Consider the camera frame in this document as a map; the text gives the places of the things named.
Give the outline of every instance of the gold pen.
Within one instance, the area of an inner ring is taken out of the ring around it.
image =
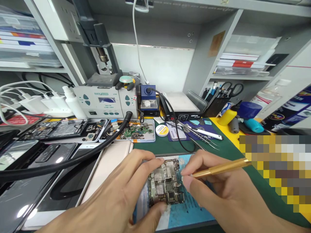
[[[192,174],[192,176],[198,179],[204,176],[216,175],[216,174],[223,173],[223,172],[229,172],[229,171],[242,168],[242,167],[247,167],[250,165],[252,164],[250,161],[248,161],[248,159],[242,158],[242,159],[230,161],[228,163],[220,164],[218,166],[211,167],[203,171],[195,172]]]

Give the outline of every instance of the yellow bottle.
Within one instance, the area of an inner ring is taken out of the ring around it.
[[[221,126],[228,125],[230,121],[232,121],[233,118],[235,118],[235,116],[237,115],[237,111],[240,108],[241,102],[242,100],[238,104],[232,106],[231,109],[228,109],[227,111],[225,111],[225,113],[218,120],[218,124],[220,124]]]

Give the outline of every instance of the circuit board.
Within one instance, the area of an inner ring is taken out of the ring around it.
[[[148,177],[149,207],[158,202],[167,204],[184,203],[181,182],[177,180],[178,159],[165,160],[161,167],[155,169]]]
[[[153,133],[149,126],[151,125],[148,125],[148,123],[140,125],[129,124],[120,134],[120,139],[145,139],[144,134]]]
[[[53,121],[34,125],[19,140],[53,139],[79,136],[88,120]]]

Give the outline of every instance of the white spray bottle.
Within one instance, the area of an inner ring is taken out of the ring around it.
[[[86,119],[87,116],[82,110],[78,98],[69,89],[68,86],[63,86],[64,94],[66,96],[66,103],[70,107],[71,111],[74,113],[75,117],[79,120]]]

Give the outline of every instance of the hand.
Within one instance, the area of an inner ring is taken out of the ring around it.
[[[216,218],[226,233],[310,232],[272,214],[243,169],[204,177],[213,184],[216,194],[203,182],[189,176],[228,161],[199,150],[181,171],[187,191]]]
[[[134,149],[85,203],[65,211],[38,233],[155,232],[166,203],[155,204],[135,225],[132,215],[149,174],[163,162],[149,151]]]

